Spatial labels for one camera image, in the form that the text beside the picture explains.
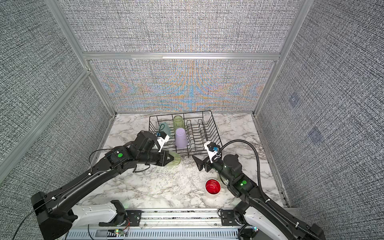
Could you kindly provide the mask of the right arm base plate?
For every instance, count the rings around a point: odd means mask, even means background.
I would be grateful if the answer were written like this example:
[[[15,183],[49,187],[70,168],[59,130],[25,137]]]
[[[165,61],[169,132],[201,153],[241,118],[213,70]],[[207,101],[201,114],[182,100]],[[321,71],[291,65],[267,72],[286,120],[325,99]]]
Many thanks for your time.
[[[218,215],[221,219],[222,226],[224,227],[239,227],[242,225],[236,220],[233,210],[219,209]]]

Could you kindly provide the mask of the lilac plastic cup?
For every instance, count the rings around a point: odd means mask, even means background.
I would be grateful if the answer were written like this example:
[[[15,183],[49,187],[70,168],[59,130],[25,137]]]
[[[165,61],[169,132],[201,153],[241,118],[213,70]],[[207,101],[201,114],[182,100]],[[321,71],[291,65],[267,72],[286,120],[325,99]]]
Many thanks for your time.
[[[184,149],[188,145],[188,138],[185,129],[178,128],[175,131],[175,145],[177,148]]]

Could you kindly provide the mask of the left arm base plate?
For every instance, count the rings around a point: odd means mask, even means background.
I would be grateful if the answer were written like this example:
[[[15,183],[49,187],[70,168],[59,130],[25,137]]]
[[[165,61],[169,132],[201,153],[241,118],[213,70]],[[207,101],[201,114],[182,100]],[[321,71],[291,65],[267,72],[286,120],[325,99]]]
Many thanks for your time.
[[[125,214],[117,214],[110,222],[100,222],[99,227],[138,227],[140,225],[143,211],[128,210]]]

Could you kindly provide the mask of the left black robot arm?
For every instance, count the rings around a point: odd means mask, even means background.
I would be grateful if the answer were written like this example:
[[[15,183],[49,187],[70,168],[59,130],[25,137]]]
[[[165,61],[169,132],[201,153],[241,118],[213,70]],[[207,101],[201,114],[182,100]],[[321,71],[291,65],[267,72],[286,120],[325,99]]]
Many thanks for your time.
[[[67,233],[80,218],[73,207],[100,185],[138,164],[164,167],[173,160],[156,135],[141,131],[134,141],[112,148],[89,170],[66,185],[49,193],[37,192],[31,202],[43,238],[55,240]]]

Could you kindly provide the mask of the tall green glass cup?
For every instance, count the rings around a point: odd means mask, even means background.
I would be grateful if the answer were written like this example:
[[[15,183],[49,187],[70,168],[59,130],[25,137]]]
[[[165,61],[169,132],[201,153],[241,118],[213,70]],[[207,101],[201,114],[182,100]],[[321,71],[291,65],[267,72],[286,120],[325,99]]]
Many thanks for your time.
[[[174,116],[173,118],[174,132],[178,129],[185,129],[184,118],[181,115]]]

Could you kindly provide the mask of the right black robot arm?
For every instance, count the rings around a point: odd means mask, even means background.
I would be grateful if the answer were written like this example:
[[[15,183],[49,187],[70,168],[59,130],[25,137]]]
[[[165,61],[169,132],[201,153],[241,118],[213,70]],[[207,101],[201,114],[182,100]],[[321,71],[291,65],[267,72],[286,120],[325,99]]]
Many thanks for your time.
[[[293,216],[269,198],[260,184],[255,183],[242,171],[238,155],[226,155],[223,159],[204,160],[193,156],[199,169],[215,170],[228,181],[228,190],[241,200],[235,207],[238,221],[255,226],[274,240],[324,240],[324,231],[313,224],[309,226]]]

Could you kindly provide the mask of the teal translucent cup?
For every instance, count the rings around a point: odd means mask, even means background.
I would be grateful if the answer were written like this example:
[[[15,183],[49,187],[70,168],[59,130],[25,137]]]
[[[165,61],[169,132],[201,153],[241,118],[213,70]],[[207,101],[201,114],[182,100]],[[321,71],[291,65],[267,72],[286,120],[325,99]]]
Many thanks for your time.
[[[171,135],[172,135],[171,129],[170,129],[170,127],[169,127],[169,125],[167,123],[161,123],[160,124],[159,132],[164,132],[169,137],[171,137]]]

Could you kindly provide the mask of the black wire dish rack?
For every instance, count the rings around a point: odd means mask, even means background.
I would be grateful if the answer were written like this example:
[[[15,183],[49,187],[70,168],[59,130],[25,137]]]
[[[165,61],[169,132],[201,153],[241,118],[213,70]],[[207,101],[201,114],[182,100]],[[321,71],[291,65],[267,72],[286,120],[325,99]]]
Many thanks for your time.
[[[175,145],[173,118],[177,115],[181,115],[185,122],[188,145],[184,149],[177,148]],[[221,137],[212,111],[152,115],[149,118],[149,132],[156,135],[159,132],[161,123],[167,123],[172,132],[169,141],[163,148],[178,153],[182,157],[189,157],[191,155],[204,156],[207,153],[204,149],[204,143],[207,141],[212,141],[222,146]]]

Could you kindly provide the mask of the red and white cup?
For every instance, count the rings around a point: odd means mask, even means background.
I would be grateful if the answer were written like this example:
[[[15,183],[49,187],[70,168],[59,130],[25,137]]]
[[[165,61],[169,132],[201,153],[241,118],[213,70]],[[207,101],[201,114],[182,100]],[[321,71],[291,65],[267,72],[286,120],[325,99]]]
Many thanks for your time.
[[[209,179],[205,183],[205,191],[206,195],[209,198],[214,198],[219,195],[221,192],[221,184],[216,179]]]

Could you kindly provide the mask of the aluminium front rail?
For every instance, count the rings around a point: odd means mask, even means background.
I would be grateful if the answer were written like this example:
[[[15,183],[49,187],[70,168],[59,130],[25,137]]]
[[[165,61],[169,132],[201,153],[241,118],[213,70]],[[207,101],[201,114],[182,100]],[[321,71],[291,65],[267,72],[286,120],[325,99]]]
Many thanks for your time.
[[[273,240],[255,226],[224,227],[218,209],[141,209],[138,227],[74,227],[62,240]]]

